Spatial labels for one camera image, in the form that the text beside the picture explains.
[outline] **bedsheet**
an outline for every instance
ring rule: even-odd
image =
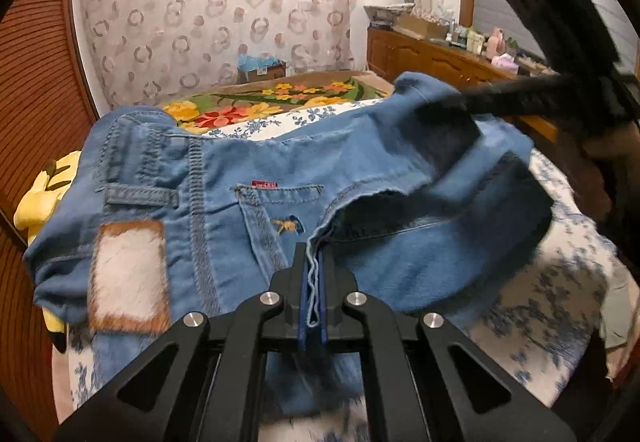
[[[302,108],[207,133],[263,140],[380,100]],[[607,279],[622,264],[614,245],[598,235],[593,221],[578,210],[565,176],[536,150],[529,169],[554,199],[552,225],[529,265],[503,288],[492,307],[466,333],[549,406],[584,353],[599,321]],[[89,332],[74,328],[69,336],[72,407],[77,409],[97,390]],[[259,440],[368,440],[364,399],[338,411],[263,425]]]

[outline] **cardboard box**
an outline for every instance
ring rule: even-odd
[[[257,81],[271,81],[287,76],[287,65],[280,63],[273,67],[266,67],[259,70],[249,70],[246,74],[238,70],[238,84],[255,83]]]
[[[439,38],[444,39],[447,37],[447,25],[441,25],[435,21],[427,21],[422,18],[417,18],[411,14],[402,14],[398,18],[396,23],[398,27],[410,30],[414,34],[420,35],[423,39]]]

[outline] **triangular cutout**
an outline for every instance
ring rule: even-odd
[[[509,390],[480,366],[462,346],[450,346],[449,353],[477,414],[482,415],[511,400]]]
[[[168,345],[120,389],[118,399],[144,412],[151,411],[177,353],[177,344]]]

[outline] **brown slatted door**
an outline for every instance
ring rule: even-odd
[[[81,148],[95,122],[74,39],[69,0],[15,0],[0,22],[0,204],[9,217],[44,163]],[[58,424],[51,344],[24,247],[0,225],[0,386],[49,441]]]

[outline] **bed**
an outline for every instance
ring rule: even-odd
[[[264,140],[322,118],[378,104],[392,90],[392,85],[373,73],[346,70],[230,86],[164,107],[181,127],[194,133]],[[626,282],[622,291],[620,285],[616,287],[616,298],[620,299],[622,292],[629,308],[638,298],[638,288],[616,258],[614,245],[599,236],[594,222],[578,210],[564,175],[535,149],[529,168],[555,200],[552,225],[534,259],[466,333],[550,406],[600,323],[608,281]],[[631,345],[637,336],[635,333]],[[90,339],[86,329],[72,328],[67,353],[62,356],[54,350],[54,394],[61,421],[97,391]],[[627,351],[619,348],[610,353],[611,376],[623,366]],[[331,437],[335,436],[356,441],[364,440],[365,434],[366,407],[358,400],[340,411],[264,425],[260,440],[334,440]]]

